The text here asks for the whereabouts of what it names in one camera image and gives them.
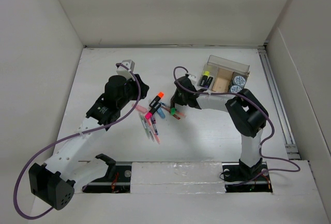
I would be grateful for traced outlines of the green gel pen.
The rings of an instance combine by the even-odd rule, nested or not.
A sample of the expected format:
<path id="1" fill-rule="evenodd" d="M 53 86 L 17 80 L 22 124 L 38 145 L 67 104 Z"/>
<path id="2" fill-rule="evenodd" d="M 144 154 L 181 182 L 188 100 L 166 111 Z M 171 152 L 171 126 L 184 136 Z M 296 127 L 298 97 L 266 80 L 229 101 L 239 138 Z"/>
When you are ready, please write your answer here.
<path id="1" fill-rule="evenodd" d="M 153 140 L 153 134 L 150 132 L 150 130 L 149 130 L 149 128 L 148 128 L 148 126 L 147 126 L 147 123 L 146 123 L 146 121 L 144 120 L 144 117 L 143 117 L 143 115 L 141 114 L 141 113 L 139 113 L 139 117 L 140 117 L 140 120 L 141 120 L 141 122 L 142 122 L 142 125 L 143 125 L 143 128 L 144 128 L 144 130 L 145 130 L 145 133 L 146 133 L 146 135 L 147 135 L 147 137 L 149 138 L 149 139 L 152 139 Z"/>

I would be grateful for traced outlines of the orange highlighter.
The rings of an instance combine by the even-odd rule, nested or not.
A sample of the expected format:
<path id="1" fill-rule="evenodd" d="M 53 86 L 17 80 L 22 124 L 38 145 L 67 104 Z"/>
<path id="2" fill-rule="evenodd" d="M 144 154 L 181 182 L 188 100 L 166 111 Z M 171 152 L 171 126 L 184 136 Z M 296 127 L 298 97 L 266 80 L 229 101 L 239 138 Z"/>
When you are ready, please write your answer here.
<path id="1" fill-rule="evenodd" d="M 160 100 L 161 98 L 164 96 L 163 92 L 159 92 L 157 94 L 157 96 L 149 103 L 149 107 L 153 108 Z"/>

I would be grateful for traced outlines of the purple highlighter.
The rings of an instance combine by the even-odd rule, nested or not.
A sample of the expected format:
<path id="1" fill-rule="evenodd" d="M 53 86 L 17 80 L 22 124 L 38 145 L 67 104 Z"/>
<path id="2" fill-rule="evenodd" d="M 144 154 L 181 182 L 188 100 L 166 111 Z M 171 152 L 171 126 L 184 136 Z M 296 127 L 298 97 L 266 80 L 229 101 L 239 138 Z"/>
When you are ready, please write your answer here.
<path id="1" fill-rule="evenodd" d="M 205 82 L 205 84 L 204 84 L 204 87 L 205 88 L 209 88 L 210 87 L 210 85 L 211 85 L 211 83 L 212 83 L 212 81 L 213 81 L 213 77 L 208 77 L 207 78 L 207 80 L 206 80 L 206 82 Z"/>

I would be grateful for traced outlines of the aluminium side rail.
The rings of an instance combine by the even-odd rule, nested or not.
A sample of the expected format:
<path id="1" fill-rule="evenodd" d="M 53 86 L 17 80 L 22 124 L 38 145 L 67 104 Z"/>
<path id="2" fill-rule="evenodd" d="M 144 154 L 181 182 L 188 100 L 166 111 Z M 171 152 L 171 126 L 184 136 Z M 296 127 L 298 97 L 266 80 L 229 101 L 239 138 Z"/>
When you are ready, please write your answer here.
<path id="1" fill-rule="evenodd" d="M 282 99 L 277 87 L 277 83 L 274 77 L 274 74 L 272 72 L 272 68 L 267 56 L 267 52 L 264 46 L 260 46 L 258 48 L 258 54 L 260 57 L 260 61 L 262 64 L 262 68 L 264 70 L 264 74 L 266 76 L 267 84 L 269 87 L 269 90 L 272 95 L 273 103 L 276 108 L 277 113 L 277 120 L 279 122 L 283 139 L 284 139 L 284 145 L 285 149 L 288 155 L 288 158 L 290 160 L 301 160 L 299 151 L 297 149 L 295 139 L 292 134 L 292 130 L 289 124 L 289 120 L 287 117 L 287 114 L 284 109 L 284 105 L 282 103 Z"/>

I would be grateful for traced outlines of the blue gel pen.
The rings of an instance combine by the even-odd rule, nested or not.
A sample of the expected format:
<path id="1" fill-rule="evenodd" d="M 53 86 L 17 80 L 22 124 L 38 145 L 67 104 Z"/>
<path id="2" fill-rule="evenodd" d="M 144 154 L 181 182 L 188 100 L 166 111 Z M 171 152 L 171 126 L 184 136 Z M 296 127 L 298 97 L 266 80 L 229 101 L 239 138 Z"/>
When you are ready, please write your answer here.
<path id="1" fill-rule="evenodd" d="M 158 135 L 158 130 L 157 130 L 157 127 L 156 127 L 156 120 L 153 116 L 151 117 L 151 123 L 152 123 L 155 134 Z"/>

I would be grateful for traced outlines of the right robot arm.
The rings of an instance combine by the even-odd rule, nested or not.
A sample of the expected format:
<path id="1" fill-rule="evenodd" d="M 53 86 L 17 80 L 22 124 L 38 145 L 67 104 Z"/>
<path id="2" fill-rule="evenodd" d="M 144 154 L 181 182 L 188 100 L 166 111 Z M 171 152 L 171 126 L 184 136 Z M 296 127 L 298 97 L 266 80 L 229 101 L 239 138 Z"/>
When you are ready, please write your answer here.
<path id="1" fill-rule="evenodd" d="M 239 93 L 215 93 L 207 89 L 196 89 L 189 75 L 175 80 L 176 91 L 171 98 L 171 106 L 189 106 L 204 110 L 226 112 L 241 135 L 241 155 L 238 161 L 238 178 L 224 169 L 222 178 L 228 182 L 248 181 L 262 171 L 260 143 L 263 128 L 269 117 L 266 109 L 248 89 Z"/>

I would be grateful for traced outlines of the green highlighter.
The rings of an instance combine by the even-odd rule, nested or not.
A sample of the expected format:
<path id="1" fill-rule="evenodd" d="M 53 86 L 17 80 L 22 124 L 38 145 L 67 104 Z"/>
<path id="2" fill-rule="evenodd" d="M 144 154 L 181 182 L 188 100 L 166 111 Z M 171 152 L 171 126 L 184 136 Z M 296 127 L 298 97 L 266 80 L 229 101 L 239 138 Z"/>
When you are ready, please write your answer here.
<path id="1" fill-rule="evenodd" d="M 176 113 L 176 109 L 175 109 L 175 108 L 171 108 L 171 109 L 170 109 L 170 114 L 171 114 L 171 115 L 174 115 L 175 113 Z"/>

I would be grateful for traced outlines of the pink highlighter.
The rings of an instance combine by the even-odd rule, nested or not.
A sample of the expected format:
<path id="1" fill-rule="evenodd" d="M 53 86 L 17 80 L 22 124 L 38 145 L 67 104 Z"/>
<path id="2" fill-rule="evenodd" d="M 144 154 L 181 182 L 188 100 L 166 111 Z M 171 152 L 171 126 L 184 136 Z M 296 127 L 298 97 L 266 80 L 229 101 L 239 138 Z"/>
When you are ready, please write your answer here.
<path id="1" fill-rule="evenodd" d="M 156 103 L 153 107 L 151 107 L 151 109 L 145 114 L 145 118 L 147 120 L 149 120 L 154 114 L 155 112 L 157 112 L 157 110 L 160 108 L 161 104 L 158 102 Z"/>

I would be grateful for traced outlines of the yellow highlighter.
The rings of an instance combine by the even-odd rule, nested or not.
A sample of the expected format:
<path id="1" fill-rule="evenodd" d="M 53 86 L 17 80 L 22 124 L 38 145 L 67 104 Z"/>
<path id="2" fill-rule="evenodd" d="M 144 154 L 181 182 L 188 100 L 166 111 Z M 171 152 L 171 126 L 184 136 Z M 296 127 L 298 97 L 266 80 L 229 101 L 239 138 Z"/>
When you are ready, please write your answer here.
<path id="1" fill-rule="evenodd" d="M 204 87 L 204 86 L 205 86 L 206 81 L 207 81 L 207 79 L 208 79 L 208 77 L 209 77 L 209 74 L 210 74 L 209 71 L 204 71 L 204 72 L 203 72 L 202 77 L 201 77 L 201 79 L 200 79 L 200 81 L 199 81 L 199 86 L 200 86 L 200 87 Z"/>

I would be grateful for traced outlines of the blue glue jar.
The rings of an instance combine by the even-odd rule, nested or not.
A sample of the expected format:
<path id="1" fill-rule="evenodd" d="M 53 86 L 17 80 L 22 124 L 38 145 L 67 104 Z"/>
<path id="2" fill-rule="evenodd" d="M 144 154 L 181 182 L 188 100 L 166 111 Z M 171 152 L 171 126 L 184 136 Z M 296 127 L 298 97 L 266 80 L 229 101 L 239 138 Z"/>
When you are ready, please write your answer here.
<path id="1" fill-rule="evenodd" d="M 232 85 L 229 89 L 230 93 L 239 93 L 243 88 L 238 85 Z"/>
<path id="2" fill-rule="evenodd" d="M 233 77 L 231 79 L 232 85 L 237 85 L 241 88 L 243 88 L 246 85 L 247 79 L 244 75 L 239 73 L 233 73 Z"/>

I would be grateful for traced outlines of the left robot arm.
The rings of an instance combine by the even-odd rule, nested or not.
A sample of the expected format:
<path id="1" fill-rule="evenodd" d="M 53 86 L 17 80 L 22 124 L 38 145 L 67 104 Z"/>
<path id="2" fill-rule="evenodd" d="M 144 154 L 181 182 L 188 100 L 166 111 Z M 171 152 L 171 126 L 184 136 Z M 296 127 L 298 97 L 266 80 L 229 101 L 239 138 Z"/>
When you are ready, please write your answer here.
<path id="1" fill-rule="evenodd" d="M 116 162 L 105 154 L 78 167 L 78 161 L 92 144 L 121 118 L 121 110 L 130 102 L 146 97 L 149 90 L 138 74 L 121 72 L 111 76 L 104 92 L 87 111 L 78 133 L 65 140 L 55 155 L 43 164 L 34 163 L 29 171 L 31 192 L 55 210 L 63 209 L 73 194 L 89 182 L 115 176 Z"/>

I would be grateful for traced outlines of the clear plastic organizer box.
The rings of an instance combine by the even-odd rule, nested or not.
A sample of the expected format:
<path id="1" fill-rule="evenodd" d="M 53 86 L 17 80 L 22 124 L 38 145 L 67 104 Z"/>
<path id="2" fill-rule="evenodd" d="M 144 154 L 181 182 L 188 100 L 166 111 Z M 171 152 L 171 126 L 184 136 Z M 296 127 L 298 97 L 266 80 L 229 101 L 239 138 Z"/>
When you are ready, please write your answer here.
<path id="1" fill-rule="evenodd" d="M 231 79 L 233 77 L 233 73 L 236 72 L 242 74 L 246 77 L 246 79 L 248 79 L 250 73 L 249 69 L 249 65 L 210 55 L 207 63 L 204 65 L 202 74 L 204 71 L 209 71 L 209 77 L 213 77 L 214 79 L 209 88 L 202 88 L 216 93 L 228 93 L 230 87 L 232 86 Z M 197 82 L 198 87 L 200 87 L 199 81 L 202 74 Z"/>

